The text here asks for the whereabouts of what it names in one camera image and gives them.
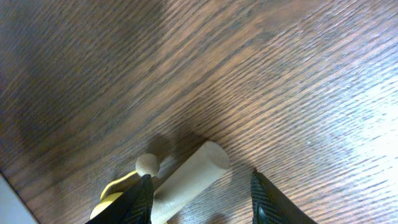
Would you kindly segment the yellow wooden rattle drum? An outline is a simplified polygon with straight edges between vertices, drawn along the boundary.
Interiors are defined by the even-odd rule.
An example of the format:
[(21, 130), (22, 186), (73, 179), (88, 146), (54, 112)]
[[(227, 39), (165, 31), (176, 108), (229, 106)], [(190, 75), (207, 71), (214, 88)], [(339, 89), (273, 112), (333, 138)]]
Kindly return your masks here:
[[(158, 189), (154, 188), (151, 223), (167, 223), (184, 206), (216, 182), (230, 168), (227, 153), (217, 143), (205, 142)], [(136, 161), (136, 169), (110, 182), (100, 195), (125, 192), (143, 175), (157, 176), (160, 169), (154, 154), (143, 154)]]

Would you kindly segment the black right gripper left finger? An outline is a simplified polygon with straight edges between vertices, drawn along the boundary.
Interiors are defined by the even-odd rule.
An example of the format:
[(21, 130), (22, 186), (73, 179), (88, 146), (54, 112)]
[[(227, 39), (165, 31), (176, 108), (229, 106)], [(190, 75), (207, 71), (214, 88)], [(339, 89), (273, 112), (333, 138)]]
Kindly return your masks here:
[(151, 223), (154, 187), (150, 174), (143, 175), (125, 192), (106, 196), (93, 209), (87, 224)]

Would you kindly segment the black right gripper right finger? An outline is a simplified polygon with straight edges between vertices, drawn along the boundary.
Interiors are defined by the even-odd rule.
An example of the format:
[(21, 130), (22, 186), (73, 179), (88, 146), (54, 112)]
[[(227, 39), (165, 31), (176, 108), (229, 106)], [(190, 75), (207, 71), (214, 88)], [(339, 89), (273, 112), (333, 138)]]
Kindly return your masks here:
[(253, 224), (317, 224), (284, 195), (264, 174), (253, 170), (251, 176)]

